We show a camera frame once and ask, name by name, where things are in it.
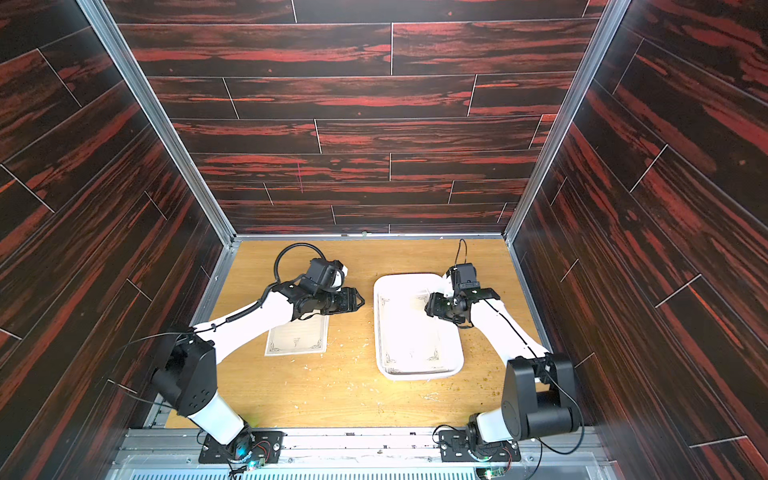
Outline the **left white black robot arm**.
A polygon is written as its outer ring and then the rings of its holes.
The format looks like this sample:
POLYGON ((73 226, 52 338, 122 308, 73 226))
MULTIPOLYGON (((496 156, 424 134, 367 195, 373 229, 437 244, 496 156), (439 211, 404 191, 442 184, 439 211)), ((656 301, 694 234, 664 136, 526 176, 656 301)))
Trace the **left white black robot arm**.
POLYGON ((250 425, 222 398, 217 366, 262 334, 313 315, 352 313, 365 305, 353 287, 331 290, 283 282, 269 285, 262 298, 228 316, 178 334, 151 384, 177 414, 202 429, 227 463, 251 460, 257 441, 250 425))

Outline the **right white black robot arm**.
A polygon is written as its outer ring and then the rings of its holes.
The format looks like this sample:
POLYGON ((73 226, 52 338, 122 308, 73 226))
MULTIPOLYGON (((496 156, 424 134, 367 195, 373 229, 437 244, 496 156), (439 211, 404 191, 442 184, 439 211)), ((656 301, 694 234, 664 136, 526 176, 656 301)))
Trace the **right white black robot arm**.
POLYGON ((450 296, 432 292, 425 313, 456 325, 471 324, 490 342, 505 367, 500 406, 468 420, 469 452, 480 455, 485 449, 522 440, 584 433, 572 361, 528 335, 494 290, 471 288, 450 296))

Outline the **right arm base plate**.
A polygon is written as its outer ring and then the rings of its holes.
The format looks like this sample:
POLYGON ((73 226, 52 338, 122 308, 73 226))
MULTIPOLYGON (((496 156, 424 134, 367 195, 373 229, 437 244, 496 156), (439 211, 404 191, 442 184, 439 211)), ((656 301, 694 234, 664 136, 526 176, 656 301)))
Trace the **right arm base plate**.
POLYGON ((466 429, 440 425, 432 433, 443 462, 515 463, 521 460, 516 444, 509 441, 485 443, 466 429))

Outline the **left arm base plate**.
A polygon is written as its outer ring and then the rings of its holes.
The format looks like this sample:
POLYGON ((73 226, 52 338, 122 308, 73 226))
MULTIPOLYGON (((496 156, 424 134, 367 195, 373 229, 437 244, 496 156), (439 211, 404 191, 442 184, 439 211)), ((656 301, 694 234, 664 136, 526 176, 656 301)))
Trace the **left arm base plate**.
POLYGON ((285 433, 277 430, 242 431, 230 443, 220 444, 207 434, 198 462, 260 468, 279 461, 285 433))

